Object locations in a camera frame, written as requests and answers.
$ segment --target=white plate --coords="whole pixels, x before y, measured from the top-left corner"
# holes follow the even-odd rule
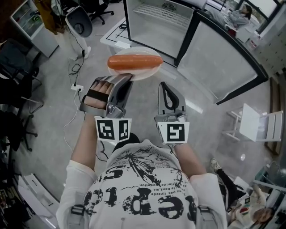
[[[156,55],[160,56],[158,52],[151,48],[147,47],[132,47],[123,49],[120,52],[118,52],[116,55]],[[149,68],[149,69],[138,69],[138,70],[114,70],[111,68],[108,68],[111,75],[118,75],[123,73],[131,73],[133,75],[131,81],[139,81],[142,79],[146,79],[150,76],[153,76],[159,69],[161,65],[155,68]]]

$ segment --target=desk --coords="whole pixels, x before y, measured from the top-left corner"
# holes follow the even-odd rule
[[[110,50],[111,55],[115,55],[122,49],[123,47],[117,46],[116,43],[118,41],[129,44],[130,47],[138,47],[143,46],[139,45],[135,42],[132,42],[128,39],[127,29],[120,29],[119,26],[121,24],[126,24],[125,18],[119,21],[115,26],[112,27],[101,39],[100,42],[106,44]],[[176,79],[177,77],[184,77],[177,71],[177,67],[174,65],[174,59],[160,53],[160,56],[163,59],[163,64],[158,71],[159,74],[164,74],[172,79]]]

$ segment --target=chair wheel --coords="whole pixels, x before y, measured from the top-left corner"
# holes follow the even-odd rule
[[[35,68],[35,69],[33,70],[33,72],[32,72],[32,75],[33,75],[34,77],[37,77],[37,75],[39,74],[39,71],[40,71],[39,68]]]

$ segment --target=sneaker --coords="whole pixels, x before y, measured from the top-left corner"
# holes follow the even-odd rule
[[[84,55],[84,58],[85,58],[85,59],[88,58],[88,56],[89,56],[89,54],[90,54],[90,51],[91,51],[91,47],[88,46],[88,52],[87,52],[87,54]]]
[[[77,57],[69,57],[69,59],[73,60],[73,61],[77,61],[78,56]]]
[[[211,167],[214,169],[215,172],[222,168],[222,167],[220,167],[220,165],[219,165],[219,163],[217,162],[217,160],[214,159],[214,158],[211,159],[210,165],[211,165]]]

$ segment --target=bag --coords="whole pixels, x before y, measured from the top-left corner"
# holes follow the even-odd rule
[[[197,208],[196,229],[222,229],[223,224],[219,215],[205,206]]]

